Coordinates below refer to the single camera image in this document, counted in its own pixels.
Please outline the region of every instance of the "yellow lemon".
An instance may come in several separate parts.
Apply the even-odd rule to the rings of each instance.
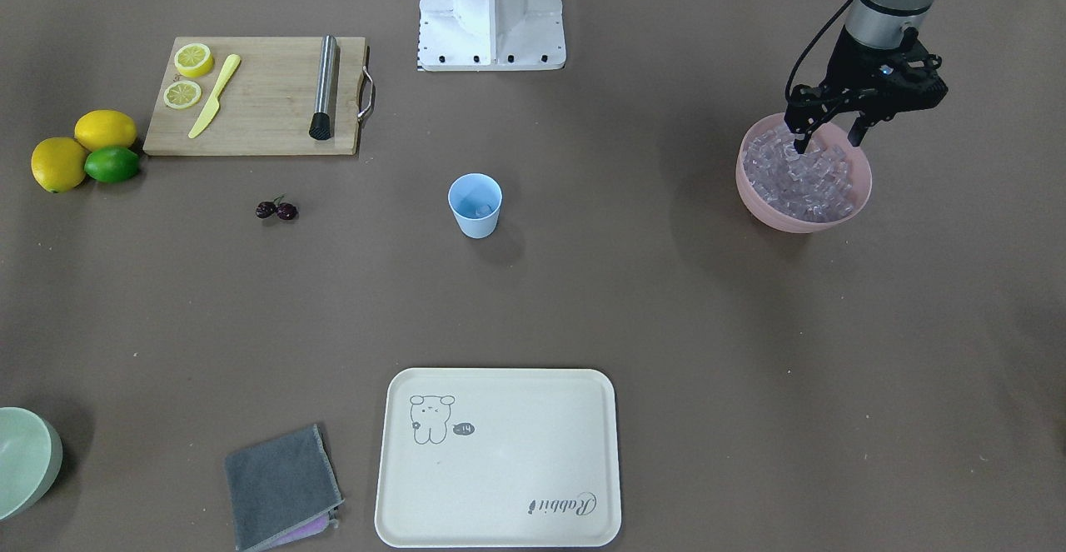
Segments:
[[[163,90],[163,104],[172,109],[189,109],[190,105],[199,101],[200,93],[201,90],[197,82],[181,79],[181,81],[167,85],[166,90]]]
[[[38,143],[30,158],[33,179],[52,194],[66,192],[85,179],[88,151],[75,139],[47,139]]]
[[[211,49],[206,44],[187,44],[174,54],[174,66],[185,78],[200,78],[210,74],[214,66]]]
[[[129,147],[136,142],[136,124],[125,113],[100,109],[85,113],[78,120],[74,137],[88,150],[106,146]]]

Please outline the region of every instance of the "white tray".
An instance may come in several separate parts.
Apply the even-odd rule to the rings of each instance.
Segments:
[[[408,369],[389,385],[377,536],[602,546],[621,526],[614,387],[587,369]]]

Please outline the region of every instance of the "bowl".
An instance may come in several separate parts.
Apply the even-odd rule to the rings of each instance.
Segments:
[[[740,145],[740,155],[737,158],[737,189],[740,191],[740,198],[744,201],[744,207],[747,207],[747,210],[760,222],[765,223],[765,225],[789,233],[814,233],[855,218],[855,215],[859,214],[859,211],[866,207],[867,201],[870,199],[870,191],[873,188],[873,174],[870,173],[870,163],[867,161],[862,149],[852,146],[852,143],[847,142],[847,133],[841,127],[836,126],[836,124],[824,124],[824,126],[818,128],[818,131],[814,131],[811,139],[819,146],[822,146],[823,149],[828,149],[837,145],[841,150],[844,150],[844,158],[851,165],[850,177],[852,181],[852,191],[847,193],[847,199],[855,206],[855,210],[851,211],[851,214],[836,222],[805,222],[803,218],[795,218],[792,215],[781,213],[777,208],[771,207],[769,202],[763,200],[758,192],[755,192],[752,182],[747,181],[747,174],[744,172],[744,155],[747,152],[747,146],[752,140],[759,137],[759,135],[766,133],[766,131],[773,130],[775,126],[782,124],[784,120],[784,112],[778,112],[776,115],[763,116],[762,119],[757,120],[755,126],[752,126],[747,133],[744,134],[744,140]]]
[[[0,521],[37,502],[62,464],[54,427],[25,408],[0,408]]]

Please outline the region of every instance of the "yellow knife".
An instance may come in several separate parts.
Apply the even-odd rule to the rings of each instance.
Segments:
[[[200,112],[200,116],[197,116],[196,124],[193,124],[192,130],[189,130],[190,139],[195,139],[214,119],[220,109],[219,96],[229,82],[229,78],[233,77],[233,71],[237,70],[237,66],[239,65],[241,65],[241,55],[228,55],[226,62],[222,63],[222,70],[219,71],[219,81],[214,82],[214,88],[211,90],[210,96],[207,97],[207,101],[204,103],[204,111]]]

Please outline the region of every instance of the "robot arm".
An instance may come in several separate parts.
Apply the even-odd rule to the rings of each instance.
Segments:
[[[822,83],[800,84],[786,92],[785,123],[796,135],[798,152],[804,152],[810,135],[839,112],[858,112],[847,134],[857,146],[878,120],[890,120],[897,112],[933,109],[943,100],[948,85],[937,75],[941,60],[918,40],[918,28],[933,1],[849,1],[847,20]]]

